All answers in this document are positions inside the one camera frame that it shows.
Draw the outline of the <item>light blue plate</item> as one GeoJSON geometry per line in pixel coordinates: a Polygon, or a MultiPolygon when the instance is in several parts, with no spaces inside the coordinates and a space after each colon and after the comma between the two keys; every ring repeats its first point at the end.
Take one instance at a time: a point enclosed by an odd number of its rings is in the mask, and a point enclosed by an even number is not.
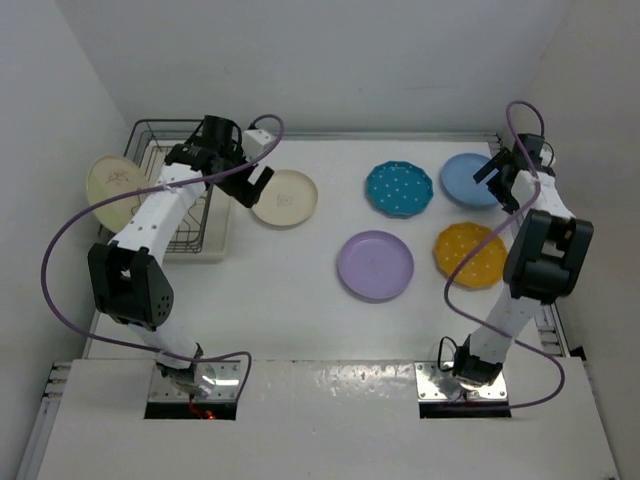
{"type": "Polygon", "coordinates": [[[487,182],[497,171],[491,170],[480,183],[473,176],[490,158],[476,153],[462,153],[451,157],[440,171],[440,181],[446,194],[456,203],[475,209],[491,208],[498,200],[487,187],[487,182]]]}

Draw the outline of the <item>cream bear plate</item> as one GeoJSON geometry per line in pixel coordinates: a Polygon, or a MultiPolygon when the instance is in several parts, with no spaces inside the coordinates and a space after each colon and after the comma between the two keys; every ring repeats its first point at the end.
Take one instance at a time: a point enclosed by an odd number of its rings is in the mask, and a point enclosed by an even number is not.
{"type": "Polygon", "coordinates": [[[269,180],[251,211],[269,227],[293,228],[313,215],[318,199],[317,186],[309,176],[298,170],[280,169],[269,180]]]}

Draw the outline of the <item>teal polka dot plate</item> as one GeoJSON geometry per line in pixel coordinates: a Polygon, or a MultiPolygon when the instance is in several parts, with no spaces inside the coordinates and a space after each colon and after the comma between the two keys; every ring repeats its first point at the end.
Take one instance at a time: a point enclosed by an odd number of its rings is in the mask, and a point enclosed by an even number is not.
{"type": "Polygon", "coordinates": [[[374,167],[366,177],[365,196],[375,210],[386,216],[410,218],[430,204],[433,181],[412,163],[388,161],[374,167]]]}

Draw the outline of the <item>cream floral plate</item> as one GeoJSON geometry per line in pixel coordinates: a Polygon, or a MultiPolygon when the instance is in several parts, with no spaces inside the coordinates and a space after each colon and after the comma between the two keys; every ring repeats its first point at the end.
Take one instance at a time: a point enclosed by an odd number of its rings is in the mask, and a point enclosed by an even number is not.
{"type": "MultiPolygon", "coordinates": [[[[88,203],[94,205],[100,201],[123,193],[146,189],[149,180],[129,159],[106,155],[94,162],[86,181],[88,203]]],[[[117,234],[132,220],[145,195],[136,195],[110,203],[94,211],[94,215],[110,232],[117,234]]]]}

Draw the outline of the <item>purple bear plate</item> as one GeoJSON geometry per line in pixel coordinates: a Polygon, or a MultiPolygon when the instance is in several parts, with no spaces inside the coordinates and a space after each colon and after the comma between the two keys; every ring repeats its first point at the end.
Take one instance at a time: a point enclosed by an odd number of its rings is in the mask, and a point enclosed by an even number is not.
{"type": "Polygon", "coordinates": [[[402,294],[415,270],[409,247],[397,236],[381,230],[362,231],[350,237],[336,263],[342,283],[355,295],[373,302],[402,294]]]}

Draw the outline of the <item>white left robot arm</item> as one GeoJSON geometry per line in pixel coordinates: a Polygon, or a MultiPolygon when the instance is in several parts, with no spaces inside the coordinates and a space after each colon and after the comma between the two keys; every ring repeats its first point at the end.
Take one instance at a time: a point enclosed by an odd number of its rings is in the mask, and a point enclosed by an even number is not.
{"type": "Polygon", "coordinates": [[[127,326],[155,355],[161,374],[192,396],[214,388],[214,370],[201,346],[171,319],[174,290],[162,264],[176,229],[212,187],[253,207],[274,171],[249,178],[281,141],[255,124],[245,131],[232,120],[207,115],[190,137],[167,153],[156,181],[129,223],[106,244],[93,245],[88,266],[96,307],[127,326]]]}

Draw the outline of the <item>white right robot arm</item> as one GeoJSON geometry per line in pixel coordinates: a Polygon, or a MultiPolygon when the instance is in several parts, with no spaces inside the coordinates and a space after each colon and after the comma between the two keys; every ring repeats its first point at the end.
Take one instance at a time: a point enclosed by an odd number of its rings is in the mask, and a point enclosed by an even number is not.
{"type": "Polygon", "coordinates": [[[482,326],[456,348],[452,375],[461,383],[491,385],[513,341],[529,320],[572,293],[594,225],[577,218],[556,189],[553,158],[542,134],[518,134],[474,174],[511,219],[523,218],[502,270],[503,290],[482,326]]]}

